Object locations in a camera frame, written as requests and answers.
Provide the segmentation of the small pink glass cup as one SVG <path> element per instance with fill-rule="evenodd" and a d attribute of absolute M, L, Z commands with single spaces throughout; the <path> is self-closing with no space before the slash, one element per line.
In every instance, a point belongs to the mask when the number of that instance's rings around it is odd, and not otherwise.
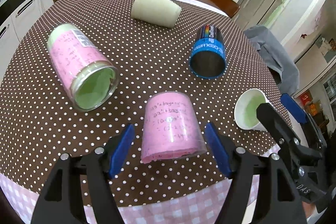
<path fill-rule="evenodd" d="M 179 159 L 207 152 L 193 104 L 186 94 L 162 92 L 145 108 L 141 161 Z"/>

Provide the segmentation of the white paper cup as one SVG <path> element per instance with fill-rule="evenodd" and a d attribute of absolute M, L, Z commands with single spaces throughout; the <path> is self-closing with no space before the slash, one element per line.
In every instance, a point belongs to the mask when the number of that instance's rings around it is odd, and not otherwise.
<path fill-rule="evenodd" d="M 257 108 L 262 103 L 269 103 L 265 93 L 260 89 L 245 91 L 236 101 L 234 119 L 237 126 L 246 131 L 266 131 L 257 118 Z"/>

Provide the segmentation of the blue black metal cup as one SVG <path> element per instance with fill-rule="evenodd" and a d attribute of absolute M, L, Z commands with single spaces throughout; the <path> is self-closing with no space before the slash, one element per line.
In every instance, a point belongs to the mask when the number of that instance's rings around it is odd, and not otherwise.
<path fill-rule="evenodd" d="M 221 76 L 227 66 L 222 32 L 212 24 L 201 26 L 197 32 L 189 59 L 191 71 L 203 79 Z"/>

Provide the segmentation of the cream plastic cup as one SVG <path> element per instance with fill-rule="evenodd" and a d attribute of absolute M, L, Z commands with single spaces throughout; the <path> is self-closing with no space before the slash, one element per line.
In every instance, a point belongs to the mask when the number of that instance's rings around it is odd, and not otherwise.
<path fill-rule="evenodd" d="M 182 8 L 171 0 L 135 0 L 131 17 L 158 26 L 173 28 Z"/>

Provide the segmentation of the grey jacket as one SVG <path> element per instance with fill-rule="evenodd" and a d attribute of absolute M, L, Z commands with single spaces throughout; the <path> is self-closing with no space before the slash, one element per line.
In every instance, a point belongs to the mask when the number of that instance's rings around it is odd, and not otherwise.
<path fill-rule="evenodd" d="M 299 88 L 299 70 L 278 39 L 265 26 L 243 31 L 270 70 L 281 94 L 293 95 Z"/>

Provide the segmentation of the brown polka dot tablecloth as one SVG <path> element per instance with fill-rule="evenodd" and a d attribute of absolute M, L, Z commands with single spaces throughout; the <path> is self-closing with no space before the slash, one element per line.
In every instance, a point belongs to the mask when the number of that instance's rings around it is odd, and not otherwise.
<path fill-rule="evenodd" d="M 242 131 L 234 105 L 248 89 L 262 90 L 284 118 L 278 87 L 258 52 L 228 17 L 188 3 L 174 28 L 134 20 L 134 0 L 58 0 L 32 26 L 15 51 L 1 83 L 1 174 L 40 192 L 63 152 L 85 155 L 131 123 L 135 138 L 125 165 L 111 182 L 119 206 L 163 202 L 198 192 L 223 180 L 210 153 L 191 158 L 141 162 L 145 105 L 154 94 L 189 96 L 201 127 L 214 122 L 220 133 L 254 154 L 274 141 L 266 132 Z M 58 80 L 47 39 L 63 24 L 76 25 L 120 72 L 113 96 L 96 110 L 73 107 Z M 204 80 L 189 69 L 197 30 L 217 26 L 226 48 L 227 69 Z"/>

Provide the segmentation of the large pink green jar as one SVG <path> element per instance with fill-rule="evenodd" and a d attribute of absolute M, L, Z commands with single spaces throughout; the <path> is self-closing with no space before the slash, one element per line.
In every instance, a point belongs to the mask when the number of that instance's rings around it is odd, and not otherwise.
<path fill-rule="evenodd" d="M 54 69 L 73 105 L 91 111 L 117 89 L 118 69 L 75 25 L 57 26 L 47 40 Z"/>

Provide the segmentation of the right wooden chair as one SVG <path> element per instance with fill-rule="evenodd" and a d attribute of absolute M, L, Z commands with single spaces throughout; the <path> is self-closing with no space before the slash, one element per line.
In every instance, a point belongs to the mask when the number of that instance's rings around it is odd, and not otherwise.
<path fill-rule="evenodd" d="M 240 6 L 233 0 L 210 0 L 220 10 L 224 11 L 230 18 L 233 18 L 239 11 Z"/>

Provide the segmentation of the white cabinet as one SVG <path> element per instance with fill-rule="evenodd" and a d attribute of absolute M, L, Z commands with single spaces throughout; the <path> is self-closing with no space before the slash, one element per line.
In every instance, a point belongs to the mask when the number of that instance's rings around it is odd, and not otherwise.
<path fill-rule="evenodd" d="M 1 1 L 1 77 L 20 42 L 41 15 L 39 0 Z"/>

